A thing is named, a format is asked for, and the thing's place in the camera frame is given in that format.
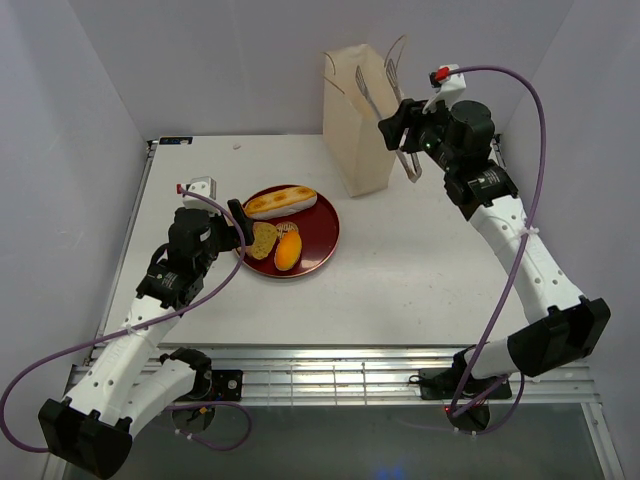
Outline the long toasted baguette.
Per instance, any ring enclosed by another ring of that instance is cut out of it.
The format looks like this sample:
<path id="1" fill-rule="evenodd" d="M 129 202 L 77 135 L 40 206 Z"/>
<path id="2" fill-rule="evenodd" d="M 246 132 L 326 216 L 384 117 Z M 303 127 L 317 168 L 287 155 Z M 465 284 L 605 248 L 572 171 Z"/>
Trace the long toasted baguette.
<path id="1" fill-rule="evenodd" d="M 306 186 L 293 186 L 249 200 L 244 211 L 254 220 L 270 220 L 309 209 L 316 204 L 317 199 L 315 190 Z"/>

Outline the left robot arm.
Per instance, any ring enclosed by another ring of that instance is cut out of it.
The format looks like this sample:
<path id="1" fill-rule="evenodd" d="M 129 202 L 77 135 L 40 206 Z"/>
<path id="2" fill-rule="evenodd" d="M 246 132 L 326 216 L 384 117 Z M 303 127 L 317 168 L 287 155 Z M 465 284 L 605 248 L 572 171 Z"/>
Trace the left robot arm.
<path id="1" fill-rule="evenodd" d="M 174 213 L 167 243 L 152 255 L 136 289 L 121 336 L 109 340 L 84 378 L 38 413 L 50 453 L 111 478 L 125 463 L 137 434 L 178 399 L 200 400 L 213 389 L 211 361 L 181 347 L 160 368 L 138 378 L 164 337 L 193 307 L 218 255 L 253 243 L 253 222 L 233 199 L 226 213 L 203 196 Z"/>

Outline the sugared orange bread roll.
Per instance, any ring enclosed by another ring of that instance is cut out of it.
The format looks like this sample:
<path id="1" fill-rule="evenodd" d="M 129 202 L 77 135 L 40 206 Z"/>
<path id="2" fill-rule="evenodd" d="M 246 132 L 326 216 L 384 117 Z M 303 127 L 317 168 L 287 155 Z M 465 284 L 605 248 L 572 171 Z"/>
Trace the sugared orange bread roll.
<path id="1" fill-rule="evenodd" d="M 280 239 L 275 255 L 274 264 L 279 271 L 288 271 L 298 262 L 302 252 L 302 239 L 300 234 L 291 230 Z"/>

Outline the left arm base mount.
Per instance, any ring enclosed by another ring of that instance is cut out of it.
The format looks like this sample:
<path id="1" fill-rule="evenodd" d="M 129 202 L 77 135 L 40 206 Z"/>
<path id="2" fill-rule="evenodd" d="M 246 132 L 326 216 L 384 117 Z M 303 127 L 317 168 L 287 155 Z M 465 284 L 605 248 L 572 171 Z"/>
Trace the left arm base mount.
<path id="1" fill-rule="evenodd" d="M 214 369 L 211 358 L 199 350 L 180 347 L 171 354 L 162 354 L 159 360 L 161 364 L 168 360 L 181 361 L 196 371 L 193 388 L 178 401 L 240 401 L 242 398 L 243 371 Z"/>

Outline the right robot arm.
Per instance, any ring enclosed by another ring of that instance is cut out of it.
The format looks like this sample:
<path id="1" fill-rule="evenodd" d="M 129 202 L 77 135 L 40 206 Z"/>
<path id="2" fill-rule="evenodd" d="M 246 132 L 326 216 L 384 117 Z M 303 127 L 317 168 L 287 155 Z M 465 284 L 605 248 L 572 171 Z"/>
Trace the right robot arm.
<path id="1" fill-rule="evenodd" d="M 561 271 L 537 231 L 527 223 L 518 189 L 491 157 L 494 124 L 489 109 L 475 101 L 446 107 L 438 101 L 403 100 L 380 121 L 388 149 L 426 153 L 444 172 L 447 196 L 484 238 L 513 287 L 527 326 L 482 350 L 469 347 L 451 367 L 421 377 L 434 398 L 456 391 L 474 397 L 498 377 L 521 372 L 537 377 L 592 353 L 611 312 L 601 299 L 588 299 Z"/>

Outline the aluminium frame rail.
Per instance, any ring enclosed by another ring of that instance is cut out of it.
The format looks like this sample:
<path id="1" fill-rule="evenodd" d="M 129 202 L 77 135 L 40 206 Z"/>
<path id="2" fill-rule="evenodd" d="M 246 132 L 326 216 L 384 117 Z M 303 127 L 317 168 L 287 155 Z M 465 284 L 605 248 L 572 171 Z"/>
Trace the aluminium frame rail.
<path id="1" fill-rule="evenodd" d="M 245 406 L 387 406 L 422 401 L 409 377 L 450 366 L 463 347 L 240 347 L 188 346 L 220 370 L 242 370 Z M 597 403 L 586 361 L 527 379 L 521 404 Z"/>

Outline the dark red round plate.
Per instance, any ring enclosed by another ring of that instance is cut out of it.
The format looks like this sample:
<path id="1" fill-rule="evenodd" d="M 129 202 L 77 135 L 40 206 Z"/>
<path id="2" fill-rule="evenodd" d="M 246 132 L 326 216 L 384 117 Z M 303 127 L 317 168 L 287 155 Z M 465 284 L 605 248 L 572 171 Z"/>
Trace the dark red round plate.
<path id="1" fill-rule="evenodd" d="M 318 193 L 316 204 L 302 212 L 267 220 L 276 226 L 280 222 L 293 222 L 302 239 L 302 252 L 298 262 L 288 271 L 279 271 L 274 264 L 276 248 L 264 260 L 255 260 L 249 255 L 244 264 L 254 272 L 273 278 L 296 278 L 311 274 L 325 264 L 335 252 L 340 237 L 340 221 L 331 202 Z"/>

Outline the metal tongs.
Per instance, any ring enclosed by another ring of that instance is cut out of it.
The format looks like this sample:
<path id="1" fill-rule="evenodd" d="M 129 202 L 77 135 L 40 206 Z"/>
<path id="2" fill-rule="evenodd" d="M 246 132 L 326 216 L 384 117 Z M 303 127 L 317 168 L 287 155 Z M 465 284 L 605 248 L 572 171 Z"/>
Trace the metal tongs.
<path id="1" fill-rule="evenodd" d="M 387 81 L 392 89 L 392 92 L 396 98 L 396 100 L 398 101 L 398 104 L 401 104 L 403 101 L 403 97 L 401 94 L 401 90 L 399 87 L 399 82 L 398 82 L 398 77 L 397 77 L 397 68 L 396 68 L 396 64 L 394 63 L 394 61 L 392 59 L 389 60 L 385 60 L 384 61 L 384 69 L 385 69 L 385 74 L 386 74 L 386 78 Z M 399 133 L 400 132 L 400 126 L 401 126 L 401 121 L 400 120 L 394 120 L 393 118 L 389 117 L 386 120 L 384 120 L 382 118 L 381 112 L 378 109 L 370 91 L 368 88 L 368 85 L 366 83 L 366 80 L 364 78 L 364 74 L 362 72 L 361 66 L 357 65 L 356 69 L 355 69 L 355 82 L 356 85 L 358 87 L 358 90 L 360 92 L 360 94 L 363 96 L 363 98 L 366 100 L 366 102 L 368 103 L 369 107 L 372 109 L 372 111 L 374 112 L 376 119 L 379 122 L 383 122 L 385 124 L 385 128 L 384 128 L 384 132 L 385 133 Z M 397 138 L 397 148 L 395 149 L 395 153 L 396 153 L 396 157 L 397 159 L 400 161 L 407 178 L 412 182 L 412 183 L 416 183 L 422 176 L 422 167 L 420 165 L 418 156 L 416 153 L 410 153 L 410 158 L 411 161 L 408 161 L 405 153 L 400 149 L 400 141 L 402 140 L 402 136 L 399 136 Z"/>

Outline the cut baguette slice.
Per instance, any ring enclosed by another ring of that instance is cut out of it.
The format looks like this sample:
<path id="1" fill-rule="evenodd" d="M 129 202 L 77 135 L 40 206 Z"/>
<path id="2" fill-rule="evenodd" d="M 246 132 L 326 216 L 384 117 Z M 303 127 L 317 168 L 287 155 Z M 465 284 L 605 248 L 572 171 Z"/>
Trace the cut baguette slice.
<path id="1" fill-rule="evenodd" d="M 266 259 L 279 239 L 277 228 L 271 223 L 254 222 L 253 236 L 249 255 L 255 260 Z"/>

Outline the beige paper bag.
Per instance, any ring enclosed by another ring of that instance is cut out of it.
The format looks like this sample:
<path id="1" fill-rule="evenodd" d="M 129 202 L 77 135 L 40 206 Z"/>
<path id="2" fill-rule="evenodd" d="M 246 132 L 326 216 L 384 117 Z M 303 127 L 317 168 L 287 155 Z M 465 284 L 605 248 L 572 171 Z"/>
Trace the beige paper bag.
<path id="1" fill-rule="evenodd" d="M 387 79 L 383 57 L 370 45 L 348 46 L 324 54 L 323 140 L 351 197 L 388 187 L 396 154 L 387 150 L 379 117 L 356 84 L 360 69 L 381 116 L 393 114 L 398 101 Z"/>

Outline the fake croissant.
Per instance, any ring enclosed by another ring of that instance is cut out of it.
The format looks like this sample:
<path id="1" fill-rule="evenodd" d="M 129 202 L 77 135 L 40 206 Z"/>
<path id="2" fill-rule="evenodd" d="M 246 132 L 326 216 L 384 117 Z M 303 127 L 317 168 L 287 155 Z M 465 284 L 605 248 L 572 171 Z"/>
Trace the fake croissant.
<path id="1" fill-rule="evenodd" d="M 276 225 L 276 230 L 277 230 L 279 236 L 283 236 L 286 233 L 291 232 L 291 231 L 298 232 L 299 228 L 295 223 L 287 221 L 287 222 L 278 223 Z"/>

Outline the left blue table label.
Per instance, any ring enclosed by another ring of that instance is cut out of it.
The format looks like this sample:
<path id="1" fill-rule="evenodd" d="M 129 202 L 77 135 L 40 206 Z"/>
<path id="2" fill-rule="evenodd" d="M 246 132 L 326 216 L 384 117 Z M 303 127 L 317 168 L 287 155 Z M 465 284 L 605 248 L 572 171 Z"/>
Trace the left blue table label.
<path id="1" fill-rule="evenodd" d="M 160 145 L 191 145 L 192 137 L 161 137 L 158 141 Z"/>

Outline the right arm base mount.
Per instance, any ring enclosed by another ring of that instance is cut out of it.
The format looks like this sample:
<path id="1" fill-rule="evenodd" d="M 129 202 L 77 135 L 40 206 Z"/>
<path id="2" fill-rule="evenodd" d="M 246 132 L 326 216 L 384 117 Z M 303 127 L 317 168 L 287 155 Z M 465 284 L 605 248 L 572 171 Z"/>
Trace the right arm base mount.
<path id="1" fill-rule="evenodd" d="M 467 367 L 464 355 L 471 350 L 473 350 L 473 347 L 468 347 L 456 353 L 449 368 L 440 370 L 421 369 L 417 374 L 409 377 L 408 383 L 420 387 L 420 395 L 423 400 L 452 399 Z M 489 393 L 488 398 L 508 399 L 511 396 L 510 386 L 502 377 L 492 376 L 485 379 L 476 379 L 470 375 L 462 388 L 461 397 L 473 399 L 492 388 L 494 384 L 497 384 L 497 393 Z"/>

